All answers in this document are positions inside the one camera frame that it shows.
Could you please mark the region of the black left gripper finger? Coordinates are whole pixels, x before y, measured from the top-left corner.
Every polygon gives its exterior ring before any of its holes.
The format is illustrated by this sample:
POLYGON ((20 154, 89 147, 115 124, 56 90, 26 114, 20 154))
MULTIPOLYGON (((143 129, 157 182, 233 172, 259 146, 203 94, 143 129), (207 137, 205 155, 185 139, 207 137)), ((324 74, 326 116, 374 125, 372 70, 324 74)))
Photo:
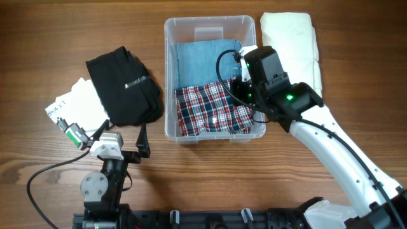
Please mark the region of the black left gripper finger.
POLYGON ((100 136, 102 135, 103 131, 109 130, 110 121, 105 120, 104 123, 93 133, 92 140, 98 141, 100 136))
POLYGON ((136 145, 139 153, 149 153, 150 152, 147 130, 146 130, 146 123, 142 124, 135 145, 136 145))

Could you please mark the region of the white printed t-shirt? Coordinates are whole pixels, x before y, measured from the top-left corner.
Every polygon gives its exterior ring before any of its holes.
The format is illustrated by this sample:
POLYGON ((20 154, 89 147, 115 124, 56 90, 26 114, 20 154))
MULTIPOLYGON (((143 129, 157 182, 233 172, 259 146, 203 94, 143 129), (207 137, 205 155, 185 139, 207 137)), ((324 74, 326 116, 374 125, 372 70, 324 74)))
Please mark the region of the white printed t-shirt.
POLYGON ((89 137, 106 120, 110 120, 92 80, 83 78, 72 86, 70 92, 57 97, 45 111, 54 123, 58 118, 64 119, 68 125, 77 123, 89 137))

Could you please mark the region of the red navy plaid shirt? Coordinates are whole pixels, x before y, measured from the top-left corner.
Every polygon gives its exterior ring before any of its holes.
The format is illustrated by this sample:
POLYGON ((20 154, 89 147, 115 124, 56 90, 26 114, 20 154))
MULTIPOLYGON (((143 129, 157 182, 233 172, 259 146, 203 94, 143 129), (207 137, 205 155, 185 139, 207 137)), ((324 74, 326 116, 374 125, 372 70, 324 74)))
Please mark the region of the red navy plaid shirt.
POLYGON ((248 134, 254 121, 251 110, 234 105, 220 82, 175 90, 178 124, 182 136, 209 132, 248 134))

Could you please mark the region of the black garment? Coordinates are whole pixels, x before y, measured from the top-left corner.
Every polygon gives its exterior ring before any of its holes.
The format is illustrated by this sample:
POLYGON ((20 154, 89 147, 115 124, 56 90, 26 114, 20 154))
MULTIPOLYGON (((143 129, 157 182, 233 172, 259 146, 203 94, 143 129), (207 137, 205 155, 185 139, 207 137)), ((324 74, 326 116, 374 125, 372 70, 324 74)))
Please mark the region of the black garment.
POLYGON ((86 67, 113 125, 140 125, 162 117, 161 89, 124 46, 86 61, 86 67))

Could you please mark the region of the blue denim jeans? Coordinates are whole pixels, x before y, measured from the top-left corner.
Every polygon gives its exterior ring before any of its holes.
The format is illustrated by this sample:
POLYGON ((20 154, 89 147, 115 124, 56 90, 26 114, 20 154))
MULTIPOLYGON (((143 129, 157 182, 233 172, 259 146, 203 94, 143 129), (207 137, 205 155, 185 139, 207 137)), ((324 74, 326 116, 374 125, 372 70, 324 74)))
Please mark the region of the blue denim jeans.
POLYGON ((241 47, 241 42, 236 39, 176 44, 177 87, 205 86, 216 82, 217 70, 224 80, 240 76, 241 64, 235 61, 232 53, 223 55, 219 66, 216 65, 216 62, 224 51, 240 50, 241 47))

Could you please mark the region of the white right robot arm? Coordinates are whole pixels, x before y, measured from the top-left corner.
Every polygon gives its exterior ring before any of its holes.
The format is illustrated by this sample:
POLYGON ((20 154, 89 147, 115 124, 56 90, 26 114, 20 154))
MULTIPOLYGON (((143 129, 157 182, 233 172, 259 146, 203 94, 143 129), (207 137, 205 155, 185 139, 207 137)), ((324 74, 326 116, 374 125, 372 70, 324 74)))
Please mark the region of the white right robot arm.
POLYGON ((313 198, 293 212, 304 228, 406 228, 406 190, 379 169, 341 129, 306 83, 232 81, 231 96, 261 111, 303 143, 345 192, 348 206, 313 198))

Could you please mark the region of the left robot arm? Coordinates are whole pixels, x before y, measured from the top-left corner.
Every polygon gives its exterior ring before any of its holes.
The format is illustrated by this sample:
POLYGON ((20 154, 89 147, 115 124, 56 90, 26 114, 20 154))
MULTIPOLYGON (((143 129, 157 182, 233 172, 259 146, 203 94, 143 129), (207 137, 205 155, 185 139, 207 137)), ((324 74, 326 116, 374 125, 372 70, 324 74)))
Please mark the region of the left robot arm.
POLYGON ((136 141, 136 151, 123 150, 120 132, 110 131, 104 123, 88 141, 89 152, 103 161, 98 172, 87 174, 80 186, 85 211, 75 216, 73 228, 141 228, 141 222, 128 204, 121 204, 123 185, 129 177, 128 166, 140 164, 142 158, 149 158, 146 124, 143 123, 136 141))

